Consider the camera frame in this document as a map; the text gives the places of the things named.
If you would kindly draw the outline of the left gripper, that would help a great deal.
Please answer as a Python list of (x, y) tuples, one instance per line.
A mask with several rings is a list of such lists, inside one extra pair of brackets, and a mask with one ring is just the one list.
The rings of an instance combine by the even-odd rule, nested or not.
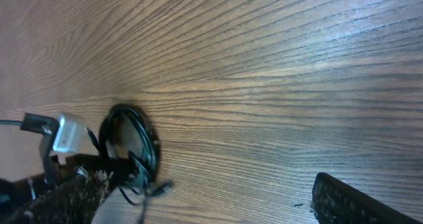
[(88, 172), (104, 171), (111, 174), (113, 184), (122, 184), (135, 174), (135, 165), (129, 159), (103, 158), (96, 155), (78, 154), (65, 158), (64, 164), (54, 155), (46, 159), (48, 165), (41, 173), (35, 176), (10, 182), (1, 180), (2, 198), (35, 198), (77, 176), (77, 169), (83, 168)]

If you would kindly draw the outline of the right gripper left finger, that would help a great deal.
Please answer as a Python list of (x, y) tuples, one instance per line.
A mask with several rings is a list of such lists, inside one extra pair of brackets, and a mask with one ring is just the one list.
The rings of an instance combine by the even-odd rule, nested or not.
[(49, 189), (42, 174), (1, 181), (1, 224), (91, 223), (114, 189), (114, 173), (83, 173)]

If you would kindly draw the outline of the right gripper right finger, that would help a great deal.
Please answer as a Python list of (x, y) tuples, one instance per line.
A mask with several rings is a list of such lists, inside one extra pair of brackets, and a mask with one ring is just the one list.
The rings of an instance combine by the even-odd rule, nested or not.
[(325, 172), (316, 175), (311, 208), (320, 224), (422, 224)]

